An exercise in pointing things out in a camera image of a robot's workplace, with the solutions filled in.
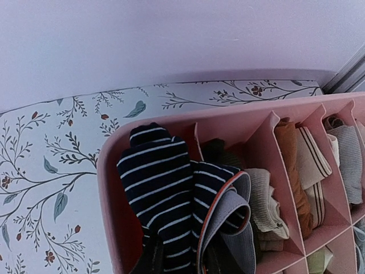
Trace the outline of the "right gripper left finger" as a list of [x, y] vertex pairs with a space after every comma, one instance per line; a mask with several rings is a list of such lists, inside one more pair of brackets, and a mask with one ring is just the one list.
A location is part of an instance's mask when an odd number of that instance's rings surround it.
[[149, 230], [144, 237], [149, 236], [142, 254], [130, 271], [131, 274], [161, 274], [164, 273], [164, 246], [162, 238], [156, 231]]

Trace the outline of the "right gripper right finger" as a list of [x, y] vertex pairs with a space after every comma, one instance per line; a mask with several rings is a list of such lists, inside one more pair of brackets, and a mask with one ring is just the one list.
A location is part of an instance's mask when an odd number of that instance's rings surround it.
[[227, 269], [224, 263], [224, 250], [217, 245], [209, 245], [204, 255], [205, 273], [225, 274]]

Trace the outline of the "navy striped underwear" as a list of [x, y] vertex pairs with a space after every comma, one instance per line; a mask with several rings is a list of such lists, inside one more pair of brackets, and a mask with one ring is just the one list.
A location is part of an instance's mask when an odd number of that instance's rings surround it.
[[251, 183], [232, 166], [192, 160], [187, 143], [157, 123], [130, 132], [117, 170], [144, 235], [164, 246], [164, 273], [205, 273], [209, 245], [224, 250], [227, 273], [254, 273]]

